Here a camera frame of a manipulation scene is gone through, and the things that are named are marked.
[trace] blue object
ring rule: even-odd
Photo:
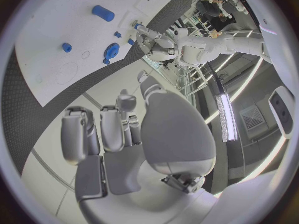
[[[118,52],[119,52],[119,50],[120,50],[120,46],[119,46],[119,44],[117,44],[117,43],[112,43],[112,44],[110,44],[110,45],[106,48],[106,50],[105,50],[105,52],[104,52],[104,57],[105,57],[105,59],[103,60],[103,63],[106,64],[106,65],[109,65],[109,64],[110,64],[110,61],[109,61],[109,60],[110,60],[111,58],[116,57],[117,54],[118,54]]]
[[[142,24],[140,24],[140,23],[136,23],[136,24],[135,24],[135,26],[134,26],[134,29],[136,29],[136,30],[137,30],[137,27],[138,27],[138,26],[143,26],[143,25],[142,25]]]
[[[129,43],[130,45],[134,45],[134,40],[129,39],[129,40],[128,40],[128,43]]]
[[[114,18],[114,13],[105,9],[100,5],[94,6],[92,9],[92,14],[99,16],[100,18],[104,19],[105,21],[112,21]]]
[[[72,50],[72,46],[68,43],[63,43],[62,44],[62,49],[65,51],[65,52],[70,52]]]
[[[116,31],[116,32],[114,33],[114,35],[115,35],[117,38],[121,38],[121,37],[122,37],[122,35],[121,35],[118,31]]]

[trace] white floor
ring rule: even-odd
[[[143,60],[136,61],[107,77],[89,89],[87,94],[101,105],[114,105],[120,91],[127,89],[130,94],[137,97],[135,112],[142,121],[146,108],[137,82],[137,74],[142,69],[151,73],[166,89],[183,96]],[[101,142],[100,110],[83,95],[70,106],[83,106],[93,111]],[[63,114],[64,112],[57,116],[35,144],[34,150],[39,157],[36,158],[32,153],[29,155],[22,173],[22,180],[36,200],[62,222],[84,224],[87,222],[78,208],[74,191],[71,189],[77,167],[66,163],[62,156],[60,129]]]

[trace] person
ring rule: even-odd
[[[209,1],[198,1],[196,3],[196,8],[202,15],[205,15],[208,20],[213,17],[219,17],[220,21],[225,22],[226,16],[221,12],[220,8],[216,3],[210,3]]]

